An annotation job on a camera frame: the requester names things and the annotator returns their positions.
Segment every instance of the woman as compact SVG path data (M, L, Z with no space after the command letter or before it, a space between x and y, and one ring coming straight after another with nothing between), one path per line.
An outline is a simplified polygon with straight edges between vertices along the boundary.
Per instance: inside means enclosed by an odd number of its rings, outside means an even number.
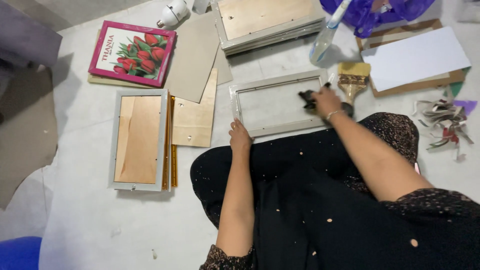
M329 88L313 97L333 129L252 145L235 119L230 147L193 163L218 228L200 269L480 269L480 206L415 172L412 121L355 123Z

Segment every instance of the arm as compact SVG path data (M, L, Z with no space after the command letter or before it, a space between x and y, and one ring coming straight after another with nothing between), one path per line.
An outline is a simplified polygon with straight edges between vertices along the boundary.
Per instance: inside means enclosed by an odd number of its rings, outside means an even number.
M433 187L402 155L341 112L340 99L334 91L322 87L312 96L320 115L338 111L330 117L330 123L377 200L395 201L419 188Z
M232 166L220 213L220 225L216 246L227 256L242 257L253 244L253 188L250 177L250 139L247 130L238 119L232 122L230 145Z

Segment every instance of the white card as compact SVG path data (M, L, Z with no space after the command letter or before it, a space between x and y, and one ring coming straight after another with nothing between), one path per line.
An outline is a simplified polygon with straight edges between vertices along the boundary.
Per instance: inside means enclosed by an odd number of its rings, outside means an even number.
M451 27L361 52L378 92L471 66Z

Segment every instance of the red tulip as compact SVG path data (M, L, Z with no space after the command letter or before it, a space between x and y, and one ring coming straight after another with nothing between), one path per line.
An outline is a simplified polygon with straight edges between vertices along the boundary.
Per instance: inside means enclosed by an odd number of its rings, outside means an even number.
M122 62L123 64L123 68L126 70L126 71L129 71L130 70L130 65L132 65L132 68L136 68L137 67L137 62L133 59L125 59L123 60Z
M115 71L116 73L127 74L127 71L120 66L113 66L113 71Z
M152 57L153 60L160 62L163 59L163 55L165 54L165 50L159 47L152 47Z
M139 37L137 37L137 36L134 36L134 37L133 37L133 42L135 43L135 45L137 45L137 49L138 49L138 50L141 50L141 49L140 49L140 46L138 45L138 41L141 41L141 42L143 42L143 43L145 43L145 41L143 41L143 39L141 39L141 38L139 38Z
M158 39L154 35L148 33L145 33L145 41L149 46L158 43Z
M142 60L150 60L150 53L148 51L141 50L137 53L137 57Z
M152 60L142 61L140 65L148 73L153 73L153 71L155 71L155 63Z

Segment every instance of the woman's left hand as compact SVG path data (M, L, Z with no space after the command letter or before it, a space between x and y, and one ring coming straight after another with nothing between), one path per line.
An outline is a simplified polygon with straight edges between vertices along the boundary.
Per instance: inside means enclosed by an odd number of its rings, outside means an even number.
M235 118L230 126L232 127L232 130L230 130L228 134L232 137L230 139L230 147L232 147L233 155L249 154L253 138L250 138L248 131L237 118Z

